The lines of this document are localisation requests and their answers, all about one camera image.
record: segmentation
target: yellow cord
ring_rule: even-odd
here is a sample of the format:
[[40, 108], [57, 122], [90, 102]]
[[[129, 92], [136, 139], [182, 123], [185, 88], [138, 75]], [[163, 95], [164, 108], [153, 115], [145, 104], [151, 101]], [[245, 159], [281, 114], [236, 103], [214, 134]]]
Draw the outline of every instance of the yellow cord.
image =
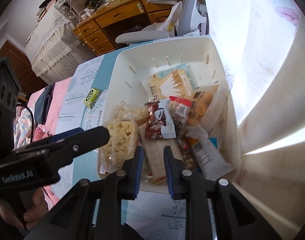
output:
[[79, 24], [77, 24], [77, 28], [78, 28], [78, 31], [80, 32], [80, 35], [84, 38], [85, 42], [88, 43], [88, 44], [91, 46], [91, 44], [86, 40], [86, 38], [82, 35], [81, 31], [79, 30]]

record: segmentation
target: white plastic bin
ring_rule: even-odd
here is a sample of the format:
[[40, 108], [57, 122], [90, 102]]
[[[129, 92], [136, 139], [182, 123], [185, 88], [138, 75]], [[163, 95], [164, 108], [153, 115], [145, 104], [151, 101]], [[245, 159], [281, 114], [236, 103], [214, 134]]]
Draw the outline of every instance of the white plastic bin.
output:
[[[148, 94], [140, 81], [142, 77], [182, 62], [192, 67], [198, 86], [215, 83], [226, 76], [215, 44], [210, 37], [168, 40], [125, 50], [116, 59], [102, 122], [110, 121], [112, 112], [121, 101], [138, 106], [143, 106], [148, 101]], [[213, 133], [216, 135], [220, 133], [223, 139], [222, 155], [227, 162], [238, 168], [240, 150], [231, 98], [228, 99], [228, 104], [224, 107]], [[234, 175], [235, 172], [231, 172], [226, 177], [232, 179]], [[145, 181], [141, 182], [140, 190], [168, 193], [166, 184], [154, 186]]]

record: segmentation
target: white barcode label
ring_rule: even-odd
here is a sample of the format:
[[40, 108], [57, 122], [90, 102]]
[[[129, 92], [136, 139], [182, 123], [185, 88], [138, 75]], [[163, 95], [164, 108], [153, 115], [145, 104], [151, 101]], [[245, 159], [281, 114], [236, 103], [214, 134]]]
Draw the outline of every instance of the white barcode label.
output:
[[198, 142], [192, 146], [196, 159], [199, 163], [199, 166], [205, 166], [207, 163], [211, 161], [209, 154], [202, 147], [202, 145]]
[[180, 116], [186, 116], [186, 112], [187, 112], [187, 106], [179, 105], [176, 113]]

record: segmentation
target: wooden desk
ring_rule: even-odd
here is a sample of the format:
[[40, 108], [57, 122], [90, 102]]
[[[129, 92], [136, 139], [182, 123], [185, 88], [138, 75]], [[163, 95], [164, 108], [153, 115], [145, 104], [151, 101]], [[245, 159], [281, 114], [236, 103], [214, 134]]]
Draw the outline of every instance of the wooden desk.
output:
[[101, 6], [87, 17], [73, 32], [96, 55], [126, 47], [115, 39], [125, 30], [139, 24], [146, 27], [166, 20], [172, 5], [152, 4], [147, 0], [116, 0]]

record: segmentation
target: white wall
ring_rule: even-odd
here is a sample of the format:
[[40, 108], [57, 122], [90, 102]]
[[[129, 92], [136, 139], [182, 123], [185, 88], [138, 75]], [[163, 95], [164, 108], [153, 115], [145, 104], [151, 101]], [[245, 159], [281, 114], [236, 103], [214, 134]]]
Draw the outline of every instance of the white wall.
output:
[[24, 51], [29, 35], [37, 26], [36, 14], [44, 0], [13, 0], [9, 10], [6, 38]]

